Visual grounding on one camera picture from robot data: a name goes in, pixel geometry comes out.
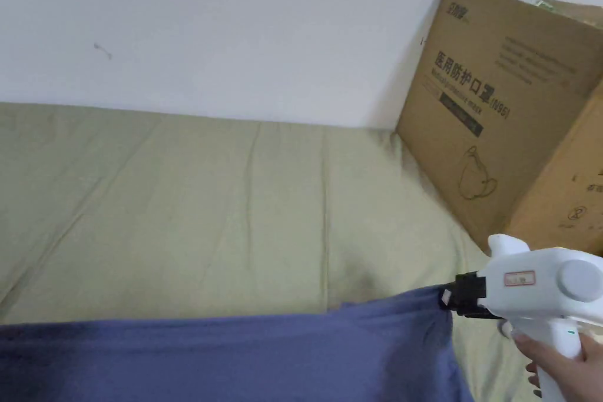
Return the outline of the person's right hand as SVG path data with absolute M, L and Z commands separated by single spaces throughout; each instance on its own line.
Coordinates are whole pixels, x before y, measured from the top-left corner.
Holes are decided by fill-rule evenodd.
M 570 359 L 520 331 L 512 332 L 518 350 L 530 360 L 525 369 L 537 397 L 542 397 L 541 374 L 546 372 L 566 401 L 602 401 L 602 344 L 587 333 L 579 336 L 581 354 Z

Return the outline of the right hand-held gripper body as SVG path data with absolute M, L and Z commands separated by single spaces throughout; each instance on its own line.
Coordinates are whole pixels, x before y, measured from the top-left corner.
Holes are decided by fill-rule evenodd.
M 454 281 L 459 316 L 502 319 L 561 355 L 577 358 L 580 324 L 602 324 L 602 258 L 562 247 L 531 250 L 505 234 L 488 237 L 491 259 Z

